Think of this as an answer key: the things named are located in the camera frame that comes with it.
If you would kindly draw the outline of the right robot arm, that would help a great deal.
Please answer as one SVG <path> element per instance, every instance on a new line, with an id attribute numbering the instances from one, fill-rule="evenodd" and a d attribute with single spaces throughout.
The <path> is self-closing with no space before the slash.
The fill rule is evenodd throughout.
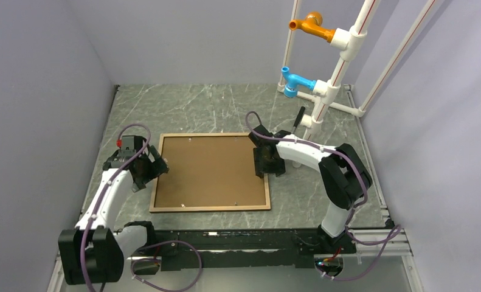
<path id="1" fill-rule="evenodd" d="M 286 161 L 297 162 L 320 173 L 329 205 L 317 228 L 317 244 L 324 252 L 348 242 L 347 225 L 353 211 L 367 201 L 372 177 L 349 144 L 330 147 L 298 138 L 289 131 L 270 133 L 263 125 L 248 135 L 255 145 L 254 165 L 258 177 L 286 172 Z"/>

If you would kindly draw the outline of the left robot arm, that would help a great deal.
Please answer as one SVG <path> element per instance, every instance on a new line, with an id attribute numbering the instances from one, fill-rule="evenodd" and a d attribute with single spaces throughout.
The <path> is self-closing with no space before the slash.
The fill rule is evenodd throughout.
<path id="1" fill-rule="evenodd" d="M 105 161 L 100 186 L 73 229 L 58 237 L 64 279 L 69 285 L 117 282 L 134 252 L 152 254 L 157 238 L 152 223 L 132 221 L 115 234 L 113 227 L 128 192 L 137 192 L 168 173 L 166 161 L 148 139 L 126 135 Z"/>

